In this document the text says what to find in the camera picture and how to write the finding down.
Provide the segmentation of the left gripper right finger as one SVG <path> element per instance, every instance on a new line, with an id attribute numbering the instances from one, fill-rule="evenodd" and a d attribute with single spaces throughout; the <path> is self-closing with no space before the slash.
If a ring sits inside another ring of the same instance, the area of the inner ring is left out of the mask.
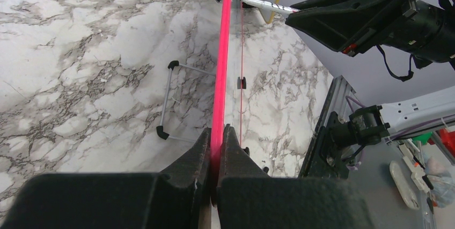
<path id="1" fill-rule="evenodd" d="M 221 228 L 374 228 L 352 184 L 327 178 L 274 178 L 241 148 L 226 125 L 217 209 Z"/>

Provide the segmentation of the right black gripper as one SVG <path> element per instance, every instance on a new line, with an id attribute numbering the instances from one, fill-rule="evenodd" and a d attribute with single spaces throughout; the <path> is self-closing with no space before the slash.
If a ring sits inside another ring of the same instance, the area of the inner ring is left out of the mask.
<path id="1" fill-rule="evenodd" d="M 390 34 L 384 45 L 415 64 L 454 64 L 454 0 L 306 0 L 291 7 L 300 11 L 286 25 L 332 51 L 363 54 Z"/>

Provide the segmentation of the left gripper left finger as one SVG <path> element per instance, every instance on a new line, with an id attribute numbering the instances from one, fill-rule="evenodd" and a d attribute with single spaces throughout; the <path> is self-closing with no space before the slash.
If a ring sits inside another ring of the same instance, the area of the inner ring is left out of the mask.
<path id="1" fill-rule="evenodd" d="M 208 228 L 211 130 L 160 172 L 54 173 L 28 180 L 3 228 Z"/>

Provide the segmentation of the white whiteboard marker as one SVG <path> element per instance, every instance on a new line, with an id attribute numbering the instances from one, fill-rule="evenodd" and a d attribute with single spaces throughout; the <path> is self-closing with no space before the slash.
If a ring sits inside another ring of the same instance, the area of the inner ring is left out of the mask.
<path id="1" fill-rule="evenodd" d="M 290 14 L 297 13 L 300 11 L 299 9 L 279 5 L 276 3 L 269 2 L 269 1 L 262 1 L 262 0 L 239 0 L 239 1 L 241 1 L 243 4 L 246 4 L 248 6 L 253 6 L 255 8 L 259 8 L 259 9 L 263 9 L 263 10 L 267 10 L 267 11 L 271 11 L 271 12 L 276 12 L 276 13 L 284 14 L 284 15 L 290 15 Z"/>

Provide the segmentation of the pink framed whiteboard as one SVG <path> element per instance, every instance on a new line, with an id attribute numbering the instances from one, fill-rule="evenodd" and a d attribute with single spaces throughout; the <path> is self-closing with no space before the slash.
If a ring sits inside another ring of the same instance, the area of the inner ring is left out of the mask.
<path id="1" fill-rule="evenodd" d="M 224 112 L 226 104 L 226 84 L 228 77 L 228 55 L 229 55 L 229 35 L 230 35 L 230 22 L 231 22 L 231 8 L 234 7 L 236 0 L 222 0 L 222 15 L 221 25 L 219 31 L 219 44 L 218 44 L 218 61 L 216 73 L 209 73 L 207 71 L 197 69 L 195 67 L 188 66 L 178 61 L 172 61 L 169 63 L 167 70 L 167 85 L 164 97 L 164 103 L 162 105 L 162 112 L 160 117 L 159 126 L 156 127 L 158 137 L 167 140 L 177 139 L 184 141 L 183 138 L 174 137 L 164 131 L 164 118 L 167 107 L 168 96 L 170 92 L 172 73 L 174 68 L 181 67 L 190 70 L 194 70 L 206 75 L 213 76 L 215 78 L 215 90 L 214 90 L 214 105 L 213 105 L 213 116 L 212 116 L 212 127 L 211 127 L 211 140 L 210 140 L 210 166 L 211 171 L 218 172 L 221 165 L 221 152 L 223 144 L 223 131 L 225 128 L 224 123 Z"/>

